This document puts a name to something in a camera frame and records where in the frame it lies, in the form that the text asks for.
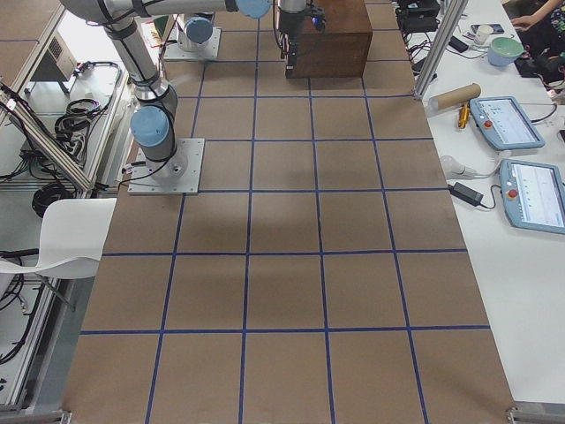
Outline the person's hand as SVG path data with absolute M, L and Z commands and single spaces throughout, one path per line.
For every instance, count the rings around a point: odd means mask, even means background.
M 537 23 L 537 19 L 533 15 L 526 15 L 513 18 L 511 23 L 514 28 L 519 28 L 521 31 L 527 31 L 530 27 Z

